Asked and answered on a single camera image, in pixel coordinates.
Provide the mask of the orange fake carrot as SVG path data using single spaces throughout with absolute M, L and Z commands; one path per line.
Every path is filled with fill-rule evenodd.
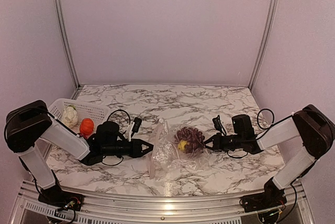
M 80 133 L 83 135 L 90 135 L 94 131 L 94 122 L 89 118 L 84 118 L 80 124 Z

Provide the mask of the peach fake fruit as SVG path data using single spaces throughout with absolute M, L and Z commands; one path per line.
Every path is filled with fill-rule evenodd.
M 177 145 L 177 148 L 180 150 L 180 151 L 183 151 L 185 152 L 186 151 L 186 146 L 188 145 L 188 142 L 186 140 L 181 140 L 178 145 Z

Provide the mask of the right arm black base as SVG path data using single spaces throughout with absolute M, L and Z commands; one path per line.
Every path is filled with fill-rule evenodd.
M 285 205 L 287 199 L 284 194 L 284 189 L 279 189 L 271 178 L 264 184 L 262 193 L 242 196 L 239 204 L 245 212 L 265 210 Z

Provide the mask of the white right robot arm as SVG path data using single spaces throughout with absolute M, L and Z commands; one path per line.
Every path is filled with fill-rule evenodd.
M 296 155 L 265 183 L 264 192 L 259 197 L 264 207 L 271 207 L 278 201 L 285 187 L 304 176 L 334 142 L 334 123 L 312 104 L 263 128 L 258 135 L 248 115 L 236 115 L 231 120 L 234 133 L 228 135 L 219 117 L 213 119 L 218 133 L 205 140 L 206 148 L 226 153 L 241 149 L 255 155 L 288 140 L 298 138 L 302 141 Z

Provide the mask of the red fake pepper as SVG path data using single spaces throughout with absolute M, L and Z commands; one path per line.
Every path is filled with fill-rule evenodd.
M 82 133 L 79 133 L 79 136 L 84 138 L 85 140 L 87 140 L 90 137 L 90 135 L 85 135 L 85 134 L 82 134 Z

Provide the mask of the clear zip top bag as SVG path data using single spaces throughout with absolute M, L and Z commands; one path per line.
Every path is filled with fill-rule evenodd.
M 176 171 L 201 171 L 209 167 L 210 152 L 208 149 L 205 148 L 202 152 L 193 155 L 183 153 L 177 149 L 174 135 L 182 127 L 193 126 L 183 124 L 169 126 L 167 120 L 159 119 L 157 126 L 149 137 L 149 142 L 154 145 L 153 151 L 147 156 L 150 179 L 158 180 Z M 206 132 L 203 132 L 203 134 L 206 140 L 208 134 Z

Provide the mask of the purple fake grapes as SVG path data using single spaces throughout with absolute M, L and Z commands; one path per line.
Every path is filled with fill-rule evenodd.
M 202 131 L 194 127 L 182 127 L 181 129 L 177 130 L 174 135 L 174 139 L 176 146 L 181 140 L 186 140 L 188 142 L 188 145 L 186 146 L 186 151 L 182 152 L 189 155 L 200 153 L 205 149 L 205 135 Z

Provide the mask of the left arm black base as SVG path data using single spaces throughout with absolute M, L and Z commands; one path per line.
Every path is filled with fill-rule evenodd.
M 78 193 L 64 191 L 61 188 L 54 171 L 51 172 L 55 178 L 55 185 L 48 189 L 41 188 L 38 201 L 48 205 L 56 206 L 61 210 L 72 208 L 75 211 L 80 211 L 84 196 Z

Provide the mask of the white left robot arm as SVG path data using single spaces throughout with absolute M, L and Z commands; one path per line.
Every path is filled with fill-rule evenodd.
M 70 128 L 61 122 L 66 106 L 76 110 L 79 120 L 92 119 L 92 134 L 80 133 L 78 123 Z M 60 98 L 50 106 L 37 100 L 8 113 L 4 139 L 40 187 L 46 190 L 46 198 L 61 206 L 66 201 L 66 194 L 57 187 L 57 177 L 36 147 L 37 140 L 57 146 L 86 166 L 101 163 L 106 156 L 140 158 L 153 150 L 152 144 L 133 136 L 142 123 L 140 118 L 132 120 L 130 130 L 121 133 L 119 125 L 108 119 L 110 114 L 107 106 L 72 99 Z

